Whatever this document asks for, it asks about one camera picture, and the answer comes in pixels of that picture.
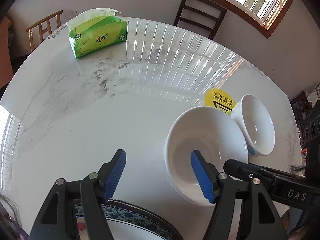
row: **marble tabletop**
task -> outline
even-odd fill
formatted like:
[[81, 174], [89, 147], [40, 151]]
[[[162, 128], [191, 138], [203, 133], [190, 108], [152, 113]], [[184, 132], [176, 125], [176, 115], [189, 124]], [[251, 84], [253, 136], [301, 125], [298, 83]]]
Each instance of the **marble tabletop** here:
[[[202, 239], [212, 207], [185, 201], [167, 180], [163, 147], [173, 122], [203, 105], [211, 88], [236, 102], [252, 94], [271, 115], [276, 144], [269, 156], [249, 161], [288, 171], [301, 164], [289, 100], [264, 73], [214, 41], [122, 18], [128, 21], [127, 42], [76, 60], [63, 25], [22, 64], [0, 102], [1, 189], [16, 202], [30, 232], [56, 179], [83, 179], [122, 148], [127, 164], [114, 198], [159, 214], [185, 240]], [[235, 208], [231, 233], [239, 202]]]

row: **small white bowl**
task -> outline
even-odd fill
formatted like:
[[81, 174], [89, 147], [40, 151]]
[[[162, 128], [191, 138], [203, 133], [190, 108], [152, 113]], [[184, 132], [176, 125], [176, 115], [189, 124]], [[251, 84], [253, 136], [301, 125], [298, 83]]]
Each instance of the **small white bowl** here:
[[232, 109], [231, 118], [240, 127], [252, 156], [269, 155], [275, 147], [275, 128], [264, 104], [253, 95], [244, 95]]
[[207, 162], [223, 172], [224, 162], [228, 159], [248, 163], [246, 141], [236, 122], [211, 106], [189, 109], [172, 125], [164, 146], [170, 183], [189, 202], [211, 206], [191, 167], [193, 150], [199, 150]]

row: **round yellow label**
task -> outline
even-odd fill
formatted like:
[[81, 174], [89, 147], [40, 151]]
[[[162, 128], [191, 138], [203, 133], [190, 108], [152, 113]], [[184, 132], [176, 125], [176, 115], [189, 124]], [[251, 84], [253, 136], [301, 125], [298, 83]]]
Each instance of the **round yellow label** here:
[[213, 106], [220, 109], [226, 114], [230, 114], [235, 106], [235, 102], [230, 95], [221, 89], [210, 89], [204, 97], [204, 104], [206, 106]]

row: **wall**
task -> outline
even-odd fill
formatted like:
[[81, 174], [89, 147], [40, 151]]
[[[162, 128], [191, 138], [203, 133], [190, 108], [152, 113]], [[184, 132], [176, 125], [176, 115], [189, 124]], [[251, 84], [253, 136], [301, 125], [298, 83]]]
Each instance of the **wall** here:
[[[121, 16], [173, 24], [180, 2], [181, 0], [16, 0], [8, 12], [16, 33], [11, 56], [20, 56], [30, 51], [25, 31], [28, 26], [61, 9], [64, 12], [61, 16], [63, 23], [90, 8], [110, 7], [121, 11]], [[254, 64], [289, 98], [320, 81], [320, 30], [301, 0], [293, 1], [269, 39], [238, 15], [228, 11], [214, 40]]]

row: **metal screw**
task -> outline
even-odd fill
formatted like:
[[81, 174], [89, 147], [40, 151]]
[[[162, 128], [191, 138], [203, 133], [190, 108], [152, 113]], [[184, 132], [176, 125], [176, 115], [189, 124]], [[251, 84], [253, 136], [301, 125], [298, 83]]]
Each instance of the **metal screw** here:
[[253, 178], [252, 179], [252, 182], [254, 183], [254, 184], [260, 184], [260, 179], [258, 179], [258, 178]]
[[98, 177], [98, 173], [96, 173], [96, 172], [91, 172], [89, 174], [89, 179], [96, 179], [97, 177]]
[[56, 184], [62, 185], [64, 183], [64, 179], [57, 179]]
[[228, 175], [227, 174], [225, 174], [225, 173], [219, 173], [219, 178], [220, 179], [226, 179], [228, 177]]

